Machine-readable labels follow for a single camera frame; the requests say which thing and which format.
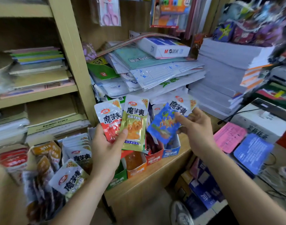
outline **person's left hand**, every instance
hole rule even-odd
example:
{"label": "person's left hand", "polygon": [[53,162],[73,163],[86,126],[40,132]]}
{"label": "person's left hand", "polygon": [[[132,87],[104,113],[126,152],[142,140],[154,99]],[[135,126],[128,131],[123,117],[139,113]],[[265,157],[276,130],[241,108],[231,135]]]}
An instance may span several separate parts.
{"label": "person's left hand", "polygon": [[115,175],[121,159],[121,149],[126,140],[128,130],[124,129],[116,137],[113,144],[109,143],[103,133],[100,124],[96,127],[95,136],[92,140],[92,177],[100,177],[108,185]]}

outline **starfish decoration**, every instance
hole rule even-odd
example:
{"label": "starfish decoration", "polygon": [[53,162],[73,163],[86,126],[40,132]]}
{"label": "starfish decoration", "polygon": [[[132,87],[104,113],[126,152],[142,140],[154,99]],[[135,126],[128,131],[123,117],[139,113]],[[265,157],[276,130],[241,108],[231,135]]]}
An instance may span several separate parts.
{"label": "starfish decoration", "polygon": [[220,28],[219,30],[222,31],[222,35],[220,36],[219,40],[222,39],[224,36],[228,36],[231,28],[229,28],[230,24],[226,26],[226,28]]}

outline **sneaker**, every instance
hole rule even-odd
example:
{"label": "sneaker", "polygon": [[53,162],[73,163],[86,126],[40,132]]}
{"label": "sneaker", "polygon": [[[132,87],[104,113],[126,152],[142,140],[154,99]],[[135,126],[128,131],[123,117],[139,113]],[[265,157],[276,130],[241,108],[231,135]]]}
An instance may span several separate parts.
{"label": "sneaker", "polygon": [[180,201],[174,201],[171,206],[172,225],[194,225],[192,216],[186,206]]}

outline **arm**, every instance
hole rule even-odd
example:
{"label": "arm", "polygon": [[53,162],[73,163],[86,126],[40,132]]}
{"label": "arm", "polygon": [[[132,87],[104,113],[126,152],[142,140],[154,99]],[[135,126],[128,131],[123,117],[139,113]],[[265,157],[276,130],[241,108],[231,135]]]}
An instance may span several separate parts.
{"label": "arm", "polygon": [[111,144],[106,140],[103,129],[98,124],[92,140],[93,169],[90,178],[55,216],[50,225],[90,224],[96,207],[119,166],[121,148],[126,137],[127,129],[123,130],[115,143]]}
{"label": "arm", "polygon": [[286,225],[286,212],[216,146],[210,118],[198,108],[193,114],[176,114],[183,125],[179,132],[188,135],[192,151],[208,166],[239,224]]}

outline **scissors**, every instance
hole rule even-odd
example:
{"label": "scissors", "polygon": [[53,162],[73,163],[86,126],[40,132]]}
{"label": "scissors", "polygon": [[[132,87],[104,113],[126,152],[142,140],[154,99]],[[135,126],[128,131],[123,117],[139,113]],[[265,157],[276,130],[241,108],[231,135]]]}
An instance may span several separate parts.
{"label": "scissors", "polygon": [[118,26],[119,19],[118,16],[113,11],[113,4],[112,3],[105,3],[107,5],[107,13],[103,15],[103,22],[105,25],[110,26],[111,23],[114,26]]}

